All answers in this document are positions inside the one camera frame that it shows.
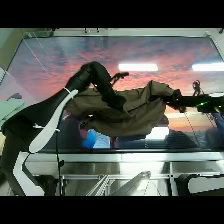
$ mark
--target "sunset sky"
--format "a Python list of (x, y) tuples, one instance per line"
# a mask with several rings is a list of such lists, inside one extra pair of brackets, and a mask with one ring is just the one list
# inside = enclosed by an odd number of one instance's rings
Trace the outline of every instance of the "sunset sky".
[[(119, 72), (119, 63), (157, 64), (157, 72), (131, 72), (129, 77), (117, 82), (117, 90), (144, 87), (150, 80), (155, 80), (167, 83), (173, 89), (180, 89), (182, 95), (192, 95), (192, 82), (199, 79), (206, 93), (224, 91), (224, 72), (192, 70), (192, 64), (195, 63), (222, 61), (209, 38), (52, 37), (25, 41), (28, 46), (24, 41), (21, 43), (8, 72), (15, 82), (12, 91), (16, 92), (16, 86), (19, 86), (26, 95), (30, 94), (33, 103), (63, 88), (81, 65), (93, 60), (102, 63), (111, 76)], [(170, 117), (171, 128), (191, 131), (186, 117), (181, 117), (178, 111), (167, 108), (166, 114)], [(188, 118), (194, 130), (211, 127), (207, 117), (200, 113), (189, 113)]]

